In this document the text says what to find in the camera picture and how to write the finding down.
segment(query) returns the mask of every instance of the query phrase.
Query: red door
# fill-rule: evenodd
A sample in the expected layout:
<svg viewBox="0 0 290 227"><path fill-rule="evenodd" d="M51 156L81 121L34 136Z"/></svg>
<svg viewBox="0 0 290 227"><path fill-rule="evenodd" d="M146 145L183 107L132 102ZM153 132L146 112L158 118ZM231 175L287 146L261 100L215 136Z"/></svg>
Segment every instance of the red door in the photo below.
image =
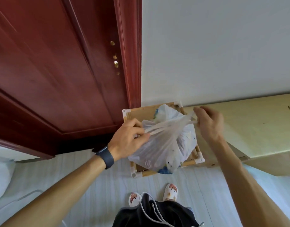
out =
<svg viewBox="0 0 290 227"><path fill-rule="evenodd" d="M48 158L128 107L113 0L0 0L1 140Z"/></svg>

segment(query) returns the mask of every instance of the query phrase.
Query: white slipper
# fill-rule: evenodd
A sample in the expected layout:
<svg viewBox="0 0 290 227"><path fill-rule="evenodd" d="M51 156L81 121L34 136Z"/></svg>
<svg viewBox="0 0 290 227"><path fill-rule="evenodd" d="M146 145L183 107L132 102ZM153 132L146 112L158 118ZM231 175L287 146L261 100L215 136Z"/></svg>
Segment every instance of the white slipper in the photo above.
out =
<svg viewBox="0 0 290 227"><path fill-rule="evenodd" d="M132 199L132 202L130 202L131 195L132 195L133 193L136 194L136 198ZM139 193L137 193L137 192L133 192L133 193L131 193L130 196L129 196L129 198L128 198L128 203L129 203L129 206L130 206L130 207L135 207L135 206L137 206L137 205L140 204L140 195L139 195Z"/></svg>
<svg viewBox="0 0 290 227"><path fill-rule="evenodd" d="M169 188L170 184L173 184L173 183L169 183L166 188L165 188L165 192L164 192L164 196L163 196L163 202L169 198L169 199L172 199L172 200L177 200L178 198L178 187L174 184L174 186L177 188L177 191L175 191L173 188Z"/></svg>

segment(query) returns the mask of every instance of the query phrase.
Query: foot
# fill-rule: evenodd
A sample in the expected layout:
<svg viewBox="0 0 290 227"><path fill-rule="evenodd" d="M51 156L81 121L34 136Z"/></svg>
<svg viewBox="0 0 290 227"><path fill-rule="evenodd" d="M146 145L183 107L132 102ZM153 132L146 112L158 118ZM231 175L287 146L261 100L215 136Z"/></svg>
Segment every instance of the foot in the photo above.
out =
<svg viewBox="0 0 290 227"><path fill-rule="evenodd" d="M133 192L130 194L128 202L130 207L135 207L140 204L140 195L137 192Z"/></svg>
<svg viewBox="0 0 290 227"><path fill-rule="evenodd" d="M166 186L164 196L163 196L163 202L164 201L177 201L178 198L178 189L173 184L170 183Z"/></svg>

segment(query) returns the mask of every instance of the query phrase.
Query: white wall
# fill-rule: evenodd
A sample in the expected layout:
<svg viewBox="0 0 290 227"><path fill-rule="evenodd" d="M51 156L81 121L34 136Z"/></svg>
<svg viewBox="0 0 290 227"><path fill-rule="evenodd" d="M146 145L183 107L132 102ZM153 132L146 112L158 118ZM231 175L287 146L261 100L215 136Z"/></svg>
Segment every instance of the white wall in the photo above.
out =
<svg viewBox="0 0 290 227"><path fill-rule="evenodd" d="M290 91L290 0L143 0L142 106Z"/></svg>
<svg viewBox="0 0 290 227"><path fill-rule="evenodd" d="M8 149L8 148L2 147L2 146L0 146L0 157L8 158L10 160L13 159L15 161L38 158L36 156L22 153L22 152L19 152L16 150L11 150L11 149Z"/></svg>

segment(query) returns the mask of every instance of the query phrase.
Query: black wristband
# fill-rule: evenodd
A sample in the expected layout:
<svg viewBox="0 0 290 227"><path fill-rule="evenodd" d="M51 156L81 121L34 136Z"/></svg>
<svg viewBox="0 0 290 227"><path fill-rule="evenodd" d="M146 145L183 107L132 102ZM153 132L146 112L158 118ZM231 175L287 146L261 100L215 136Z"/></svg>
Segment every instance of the black wristband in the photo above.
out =
<svg viewBox="0 0 290 227"><path fill-rule="evenodd" d="M103 159L103 161L105 162L105 164L106 164L105 169L110 168L114 164L113 156L109 152L107 146L104 147L103 149L99 150L98 152L96 152L96 155L100 156Z"/></svg>

